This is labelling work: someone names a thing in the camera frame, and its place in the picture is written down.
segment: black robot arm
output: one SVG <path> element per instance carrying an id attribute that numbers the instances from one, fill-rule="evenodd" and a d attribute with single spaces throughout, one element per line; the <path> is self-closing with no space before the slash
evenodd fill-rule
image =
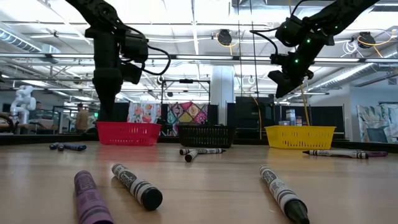
<path id="1" fill-rule="evenodd" d="M 120 20 L 113 6 L 104 0 L 66 0 L 89 23 L 85 37 L 94 40 L 95 71 L 93 84 L 101 102 L 100 121 L 112 118 L 116 94 L 121 90 L 123 80 L 138 84 L 142 71 L 162 75 L 170 66 L 170 55 L 161 49 L 148 45 L 145 35 Z M 145 70 L 148 48 L 158 50 L 169 58 L 160 73 Z M 140 63 L 138 67 L 130 62 Z"/>
<path id="2" fill-rule="evenodd" d="M 325 45 L 334 45 L 333 36 L 345 30 L 367 8 L 379 0 L 337 0 L 319 13 L 300 20 L 291 15 L 280 25 L 275 37 L 287 47 L 298 48 L 287 55 L 272 54 L 271 63 L 282 66 L 282 71 L 272 71 L 268 77 L 278 84 L 276 97 L 280 98 L 313 73 L 308 68 Z"/>

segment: person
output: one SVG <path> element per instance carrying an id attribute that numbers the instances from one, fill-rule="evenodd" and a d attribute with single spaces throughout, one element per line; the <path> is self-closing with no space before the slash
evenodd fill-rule
<path id="1" fill-rule="evenodd" d="M 36 102 L 36 109 L 29 112 L 29 119 L 40 119 L 40 110 L 42 109 L 42 103 L 40 101 Z"/>
<path id="2" fill-rule="evenodd" d="M 88 111 L 84 110 L 83 104 L 77 105 L 79 111 L 76 116 L 75 130 L 77 133 L 84 133 L 88 128 Z"/>

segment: yellow basket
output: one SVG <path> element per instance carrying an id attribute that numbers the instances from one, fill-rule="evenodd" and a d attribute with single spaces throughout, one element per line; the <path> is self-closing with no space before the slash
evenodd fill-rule
<path id="1" fill-rule="evenodd" d="M 269 126 L 266 127 L 270 147 L 280 149 L 330 149 L 336 127 Z"/>

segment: crayon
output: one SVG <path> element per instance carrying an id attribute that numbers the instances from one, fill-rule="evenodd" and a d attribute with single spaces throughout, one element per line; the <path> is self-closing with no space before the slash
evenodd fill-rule
<path id="1" fill-rule="evenodd" d="M 185 156 L 185 161 L 191 162 L 198 155 L 198 151 L 193 150 Z"/>
<path id="2" fill-rule="evenodd" d="M 308 150 L 303 151 L 308 155 L 313 156 L 331 156 L 331 157 L 343 157 L 353 159 L 369 159 L 369 155 L 366 152 L 348 151 L 348 150 Z"/>
<path id="3" fill-rule="evenodd" d="M 196 150 L 198 154 L 220 154 L 226 152 L 225 149 L 180 149 L 180 155 L 187 155 L 193 150 Z"/>
<path id="4" fill-rule="evenodd" d="M 138 179 L 137 176 L 122 164 L 113 165 L 112 173 L 127 187 L 130 194 L 135 196 L 145 209 L 149 211 L 155 210 L 162 203 L 162 192 L 148 181 Z"/>
<path id="5" fill-rule="evenodd" d="M 58 145 L 59 145 L 58 142 L 56 142 L 56 143 L 54 143 L 54 144 L 51 144 L 51 145 L 50 145 L 50 149 L 51 149 L 51 150 L 58 149 Z"/>
<path id="6" fill-rule="evenodd" d="M 88 171 L 76 174 L 75 193 L 79 224 L 113 224 L 111 213 Z"/>
<path id="7" fill-rule="evenodd" d="M 63 151 L 64 148 L 65 148 L 65 146 L 63 145 L 63 143 L 60 143 L 58 145 L 58 151 Z"/>
<path id="8" fill-rule="evenodd" d="M 67 144 L 63 143 L 65 149 L 73 150 L 73 151 L 83 151 L 87 148 L 85 145 L 77 145 L 77 144 Z"/>
<path id="9" fill-rule="evenodd" d="M 378 151 L 378 152 L 362 151 L 362 150 L 359 150 L 359 151 L 367 153 L 369 155 L 369 157 L 386 157 L 386 156 L 388 156 L 388 152 L 383 152 L 383 151 Z"/>
<path id="10" fill-rule="evenodd" d="M 287 218 L 298 224 L 310 223 L 307 206 L 278 178 L 274 171 L 262 166 L 260 167 L 260 175 L 267 182 L 269 191 Z"/>

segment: artwork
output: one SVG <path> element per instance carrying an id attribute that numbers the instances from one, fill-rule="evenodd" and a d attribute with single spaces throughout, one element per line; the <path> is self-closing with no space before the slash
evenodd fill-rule
<path id="1" fill-rule="evenodd" d="M 173 126 L 170 136 L 178 136 L 180 123 L 202 124 L 207 120 L 208 105 L 193 102 L 169 104 L 167 122 Z"/>
<path id="2" fill-rule="evenodd" d="M 131 123 L 156 123 L 162 116 L 157 103 L 130 103 L 127 121 Z"/>
<path id="3" fill-rule="evenodd" d="M 362 142 L 370 142 L 368 128 L 382 129 L 388 143 L 398 138 L 398 105 L 357 106 Z"/>

